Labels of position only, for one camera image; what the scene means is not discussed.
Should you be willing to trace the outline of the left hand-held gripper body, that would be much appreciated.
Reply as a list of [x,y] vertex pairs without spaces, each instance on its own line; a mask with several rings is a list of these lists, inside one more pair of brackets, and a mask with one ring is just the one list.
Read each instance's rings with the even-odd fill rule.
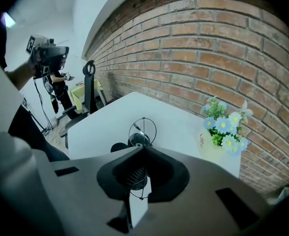
[[35,69],[33,78],[39,79],[49,76],[63,69],[66,55],[42,59],[39,55],[39,48],[45,46],[57,46],[53,38],[46,38],[40,35],[31,35],[26,47],[29,60]]

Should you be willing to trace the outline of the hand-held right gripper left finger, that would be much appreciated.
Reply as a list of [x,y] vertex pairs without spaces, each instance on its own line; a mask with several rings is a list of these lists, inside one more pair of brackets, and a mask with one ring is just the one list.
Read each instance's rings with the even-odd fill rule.
[[132,148],[127,148],[102,156],[53,163],[41,152],[37,153],[43,187],[67,236],[122,235],[107,223],[120,215],[124,203],[110,199],[96,176],[104,164],[131,151]]

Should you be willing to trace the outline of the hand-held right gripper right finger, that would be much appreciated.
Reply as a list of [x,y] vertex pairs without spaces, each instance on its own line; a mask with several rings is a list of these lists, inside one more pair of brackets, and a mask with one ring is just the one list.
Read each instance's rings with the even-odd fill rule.
[[270,206],[253,188],[222,167],[165,148],[158,151],[182,162],[189,171],[186,188],[172,201],[150,203],[134,229],[136,236],[236,236],[241,230],[216,191],[230,189],[231,204],[241,200],[258,218]]

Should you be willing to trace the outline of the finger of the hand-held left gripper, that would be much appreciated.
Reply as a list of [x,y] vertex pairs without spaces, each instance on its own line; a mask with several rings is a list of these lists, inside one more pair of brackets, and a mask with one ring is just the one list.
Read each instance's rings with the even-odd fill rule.
[[67,55],[69,47],[67,46],[45,46],[39,48],[39,55],[42,59]]

